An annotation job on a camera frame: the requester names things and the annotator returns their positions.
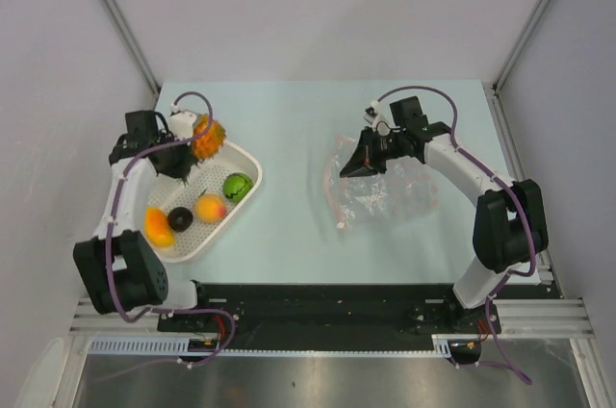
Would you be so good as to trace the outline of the green toy watermelon ball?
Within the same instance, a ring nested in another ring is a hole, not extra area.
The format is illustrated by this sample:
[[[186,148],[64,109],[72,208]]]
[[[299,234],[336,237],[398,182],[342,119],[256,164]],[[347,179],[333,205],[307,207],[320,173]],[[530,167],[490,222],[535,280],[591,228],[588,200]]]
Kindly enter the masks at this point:
[[[223,195],[232,203],[239,203],[251,191],[252,179],[241,172],[229,174],[222,186]]]

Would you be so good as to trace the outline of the white perforated plastic basket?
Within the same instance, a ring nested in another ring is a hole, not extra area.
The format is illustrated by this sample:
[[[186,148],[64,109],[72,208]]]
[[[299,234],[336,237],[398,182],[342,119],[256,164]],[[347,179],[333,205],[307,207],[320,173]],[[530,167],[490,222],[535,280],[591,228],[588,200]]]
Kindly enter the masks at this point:
[[[259,162],[229,140],[195,166],[186,181],[159,176],[148,205],[167,218],[171,244],[154,245],[157,256],[166,264],[196,259],[238,219],[262,180]]]

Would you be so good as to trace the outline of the left aluminium frame post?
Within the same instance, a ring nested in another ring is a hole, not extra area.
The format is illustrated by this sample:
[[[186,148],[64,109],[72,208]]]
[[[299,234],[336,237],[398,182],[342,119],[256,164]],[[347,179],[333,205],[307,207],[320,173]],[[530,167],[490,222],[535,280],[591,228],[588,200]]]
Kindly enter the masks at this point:
[[[161,86],[157,82],[154,72],[143,54],[141,46],[135,37],[124,12],[117,3],[117,0],[99,0],[103,10],[109,17],[119,40],[129,54],[141,78],[147,85],[154,98],[157,98],[161,91]]]

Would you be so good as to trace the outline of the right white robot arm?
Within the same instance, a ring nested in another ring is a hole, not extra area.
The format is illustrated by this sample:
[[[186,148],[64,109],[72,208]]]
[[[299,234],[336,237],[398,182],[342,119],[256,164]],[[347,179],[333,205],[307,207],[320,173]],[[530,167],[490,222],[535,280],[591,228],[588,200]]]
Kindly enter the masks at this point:
[[[366,127],[348,162],[343,178],[383,174],[387,164],[412,158],[438,171],[475,207],[475,256],[453,287],[455,301],[444,308],[446,325],[466,332],[478,321],[477,307],[495,296],[510,276],[521,275],[522,264],[533,266],[538,252],[548,245],[541,189],[531,179],[516,181],[490,169],[466,150],[454,128],[431,123],[416,96],[391,104],[386,119],[379,103],[366,109]]]

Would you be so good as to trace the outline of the toy orange mango slice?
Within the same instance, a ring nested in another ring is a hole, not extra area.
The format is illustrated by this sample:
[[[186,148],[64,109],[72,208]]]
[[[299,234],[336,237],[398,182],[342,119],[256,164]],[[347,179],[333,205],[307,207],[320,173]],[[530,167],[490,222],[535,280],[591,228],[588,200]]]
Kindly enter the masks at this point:
[[[174,233],[167,221],[167,215],[161,209],[147,208],[144,229],[146,237],[155,246],[167,248],[174,244]]]

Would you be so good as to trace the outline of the toy peach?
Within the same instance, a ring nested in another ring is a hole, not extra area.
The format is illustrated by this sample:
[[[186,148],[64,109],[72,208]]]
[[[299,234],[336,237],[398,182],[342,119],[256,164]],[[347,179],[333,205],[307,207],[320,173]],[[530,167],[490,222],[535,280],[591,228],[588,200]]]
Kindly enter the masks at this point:
[[[219,223],[225,218],[227,208],[218,195],[205,193],[194,203],[193,212],[204,223]]]

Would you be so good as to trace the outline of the right aluminium frame post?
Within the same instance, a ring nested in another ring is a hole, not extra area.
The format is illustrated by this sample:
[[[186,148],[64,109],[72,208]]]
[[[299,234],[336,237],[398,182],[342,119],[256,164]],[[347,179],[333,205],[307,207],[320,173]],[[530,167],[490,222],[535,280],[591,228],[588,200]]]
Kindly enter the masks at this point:
[[[538,30],[543,18],[546,16],[552,1],[553,0],[537,0],[533,5],[521,33],[515,39],[515,42],[505,58],[498,75],[492,82],[492,90],[494,93],[499,94],[506,85],[513,69],[522,57],[524,51],[533,38],[533,35]]]

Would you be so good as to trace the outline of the aluminium frame post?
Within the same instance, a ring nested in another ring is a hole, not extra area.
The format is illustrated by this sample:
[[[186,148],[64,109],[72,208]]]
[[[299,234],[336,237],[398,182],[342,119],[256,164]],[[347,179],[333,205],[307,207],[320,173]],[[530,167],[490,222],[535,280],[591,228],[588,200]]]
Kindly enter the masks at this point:
[[[154,72],[143,54],[141,46],[135,37],[124,12],[117,3],[117,0],[99,0],[103,10],[109,17],[119,40],[129,54],[141,78],[147,85],[154,98],[157,98],[161,91],[161,86],[157,82]]]
[[[515,39],[515,42],[505,58],[498,75],[492,82],[492,90],[494,93],[499,94],[506,85],[513,69],[522,57],[524,51],[533,38],[533,35],[538,30],[543,18],[546,16],[552,1],[553,0],[537,0],[533,5],[521,33]]]

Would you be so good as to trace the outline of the toy chocolate donut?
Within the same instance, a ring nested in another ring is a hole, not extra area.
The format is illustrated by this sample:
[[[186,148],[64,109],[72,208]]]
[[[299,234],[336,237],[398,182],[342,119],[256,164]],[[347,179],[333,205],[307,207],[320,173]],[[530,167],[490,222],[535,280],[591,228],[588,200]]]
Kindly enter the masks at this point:
[[[193,224],[193,213],[186,207],[173,208],[167,214],[167,224],[176,233],[183,233]]]

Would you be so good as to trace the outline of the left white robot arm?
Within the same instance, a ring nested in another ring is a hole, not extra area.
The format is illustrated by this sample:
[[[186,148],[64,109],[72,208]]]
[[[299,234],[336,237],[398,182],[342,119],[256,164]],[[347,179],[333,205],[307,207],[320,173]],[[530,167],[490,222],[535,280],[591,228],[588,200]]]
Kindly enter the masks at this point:
[[[193,281],[167,277],[145,236],[148,198],[159,176],[179,179],[196,164],[186,139],[199,115],[178,111],[164,118],[152,110],[125,115],[126,132],[109,156],[112,187],[92,237],[78,242],[73,259],[94,309],[101,315],[141,306],[179,310],[191,330],[206,328],[212,306],[197,297]]]

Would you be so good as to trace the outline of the orange toy pineapple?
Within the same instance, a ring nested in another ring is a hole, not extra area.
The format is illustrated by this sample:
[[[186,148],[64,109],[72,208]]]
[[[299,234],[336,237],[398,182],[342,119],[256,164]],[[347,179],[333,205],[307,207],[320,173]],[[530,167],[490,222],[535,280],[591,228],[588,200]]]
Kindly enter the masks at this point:
[[[186,183],[194,166],[214,158],[226,139],[224,127],[208,115],[202,115],[193,127],[197,139],[186,145],[184,158],[180,166],[179,178]]]

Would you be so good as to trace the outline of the clear zip top bag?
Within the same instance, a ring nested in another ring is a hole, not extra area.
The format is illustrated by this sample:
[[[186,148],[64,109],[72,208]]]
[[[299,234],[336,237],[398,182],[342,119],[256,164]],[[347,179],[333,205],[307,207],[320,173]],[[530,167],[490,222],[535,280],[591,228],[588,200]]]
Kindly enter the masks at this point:
[[[384,174],[342,178],[340,172],[355,145],[351,138],[336,136],[322,173],[324,198],[337,230],[407,221],[438,208],[435,174],[410,158],[395,160]]]

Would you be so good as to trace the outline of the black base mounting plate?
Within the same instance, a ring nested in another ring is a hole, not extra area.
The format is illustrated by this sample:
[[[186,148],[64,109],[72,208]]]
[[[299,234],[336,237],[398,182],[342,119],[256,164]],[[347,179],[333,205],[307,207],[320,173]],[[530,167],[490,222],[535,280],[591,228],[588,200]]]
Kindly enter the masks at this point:
[[[497,304],[463,309],[450,284],[200,284],[197,306],[230,316],[159,319],[158,331],[204,336],[223,327],[230,345],[389,350],[434,334],[476,335],[480,325],[500,330],[504,317]]]

